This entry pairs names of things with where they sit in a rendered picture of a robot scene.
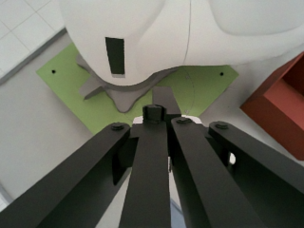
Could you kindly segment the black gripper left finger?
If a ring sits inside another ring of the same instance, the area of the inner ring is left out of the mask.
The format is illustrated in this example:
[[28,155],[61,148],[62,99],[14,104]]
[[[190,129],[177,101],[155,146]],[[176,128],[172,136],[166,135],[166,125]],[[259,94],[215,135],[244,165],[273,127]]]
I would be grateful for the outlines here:
[[96,228],[130,172],[118,228],[172,228],[167,114],[152,86],[132,127],[103,128],[1,210],[0,228]]

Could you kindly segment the red open box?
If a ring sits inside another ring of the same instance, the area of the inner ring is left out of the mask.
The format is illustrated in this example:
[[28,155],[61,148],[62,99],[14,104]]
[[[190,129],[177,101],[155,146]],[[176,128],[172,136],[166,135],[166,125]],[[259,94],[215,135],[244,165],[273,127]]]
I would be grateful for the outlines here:
[[239,108],[304,161],[304,51],[273,71]]

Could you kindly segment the grey table edge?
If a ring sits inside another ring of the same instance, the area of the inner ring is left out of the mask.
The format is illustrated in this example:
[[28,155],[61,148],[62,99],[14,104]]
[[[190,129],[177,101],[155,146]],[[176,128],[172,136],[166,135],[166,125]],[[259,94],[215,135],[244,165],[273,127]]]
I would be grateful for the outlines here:
[[[3,84],[9,77],[11,77],[19,69],[21,69],[23,66],[25,66],[28,62],[30,62],[33,58],[35,58],[38,54],[40,54],[43,50],[45,50],[48,46],[50,46],[53,42],[55,42],[58,38],[60,38],[66,32],[67,32],[67,28],[65,25],[63,25],[56,32],[54,32],[51,36],[49,36],[42,44],[40,44],[33,51],[31,51],[28,55],[26,55],[19,62],[17,62],[14,66],[12,66],[5,73],[3,73],[0,76],[0,85]],[[6,205],[9,205],[11,202],[13,202],[12,198],[5,191],[5,189],[1,186],[1,184],[0,184],[0,198]]]

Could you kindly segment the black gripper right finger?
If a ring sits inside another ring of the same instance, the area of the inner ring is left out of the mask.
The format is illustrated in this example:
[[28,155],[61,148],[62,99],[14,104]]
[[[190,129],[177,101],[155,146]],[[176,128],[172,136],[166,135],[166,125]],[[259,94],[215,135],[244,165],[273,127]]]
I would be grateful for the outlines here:
[[171,86],[161,88],[186,228],[304,228],[303,165],[230,123],[181,115]]

